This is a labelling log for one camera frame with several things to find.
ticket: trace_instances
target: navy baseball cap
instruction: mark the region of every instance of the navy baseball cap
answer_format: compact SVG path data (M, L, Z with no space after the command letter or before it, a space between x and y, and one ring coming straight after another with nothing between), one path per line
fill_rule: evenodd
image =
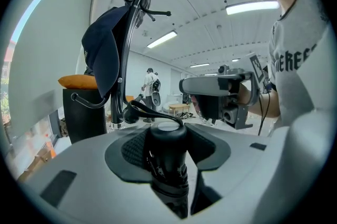
M93 70L98 91L101 97L105 97L117 80L120 70L117 42L123 41L124 34L118 38L114 34L125 31L125 19L123 19L129 6L112 8L101 15L89 26L82 38L85 63ZM118 25L118 32L113 28Z

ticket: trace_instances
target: table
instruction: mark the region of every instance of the table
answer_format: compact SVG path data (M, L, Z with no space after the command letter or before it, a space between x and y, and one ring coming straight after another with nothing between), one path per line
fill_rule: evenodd
M190 112L190 105L189 104L171 104L169 105L170 109L173 110L173 116L175 116L175 110L176 109L183 109L184 112L184 108L188 108L189 112Z

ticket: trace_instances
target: ceiling light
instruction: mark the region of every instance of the ceiling light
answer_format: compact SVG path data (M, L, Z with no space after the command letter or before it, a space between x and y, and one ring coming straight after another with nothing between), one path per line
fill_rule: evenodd
M209 64L206 63L206 64L194 65L194 66L190 66L190 67L198 67L198 66L209 66Z
M260 9L277 9L280 5L275 0L268 0L268 1L259 1L259 2L249 2L243 4L237 4L232 6L227 6L226 11L227 15L246 12L246 11L257 11Z
M177 35L177 33L175 31L171 31L171 32L167 33L165 36L162 36L158 40L152 42L147 47L152 49L153 47L156 47L157 45L162 44L163 42L170 40L171 38L175 37L176 35Z

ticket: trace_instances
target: floor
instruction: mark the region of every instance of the floor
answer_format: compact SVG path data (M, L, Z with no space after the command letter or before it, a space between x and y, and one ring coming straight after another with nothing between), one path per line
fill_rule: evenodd
M194 108L191 108L191 112L194 114L194 118L189 118L186 120L183 120L183 122L187 122L187 123L197 123L197 124L204 124L203 120L201 118L199 118L196 113ZM167 119L161 119L158 118L156 119L157 122L160 121L167 121ZM263 124L263 128L261 131L261 135L262 136L268 136L270 131L272 130L273 124L274 124L275 120L272 119L265 119L264 124ZM209 120L208 122L205 123L205 125L210 125L211 121ZM258 131L259 131L259 127L260 127L260 123L261 123L261 117L254 115L254 114L249 114L248 119L247 119L247 124L253 124L253 126L251 128L248 129L243 129L243 130L235 130L232 127L230 127L229 125L227 125L226 123L217 120L215 126L213 126L214 128L217 129L221 129L221 130L228 130L228 131L233 131L236 133L244 133L244 134L248 134L248 135L257 135ZM130 126L143 126L146 123L143 122L143 119L138 120L137 123L132 124L132 125L125 125L125 127L130 127ZM107 124L107 129L109 132L111 132L111 127L110 124ZM66 148L68 148L69 146L71 146L71 142L69 137L66 138L61 138L57 140L57 143L55 145L55 152L56 154L60 154L63 150L65 150ZM194 191L195 191L195 186L196 186L196 178L197 178L197 167L194 164L190 154L187 152L186 154L186 160L185 160L185 164L187 166L187 174L188 174L188 178L189 178L189 196L188 196L188 201L189 201L189 216L190 214L190 206L192 204L193 201L193 197L194 197Z

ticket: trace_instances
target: white ceiling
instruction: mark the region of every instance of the white ceiling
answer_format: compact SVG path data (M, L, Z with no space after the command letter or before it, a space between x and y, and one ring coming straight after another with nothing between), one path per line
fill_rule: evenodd
M171 11L172 16L156 16L152 22L144 17L134 32L131 50L186 69L196 75L214 73L221 64L230 64L250 52L255 52L263 65L267 59L267 42L280 9L227 15L227 5L255 0L152 0L151 10ZM94 0L98 17L122 0ZM177 37L153 48L154 40L171 30ZM190 68L190 65L209 63L209 66Z

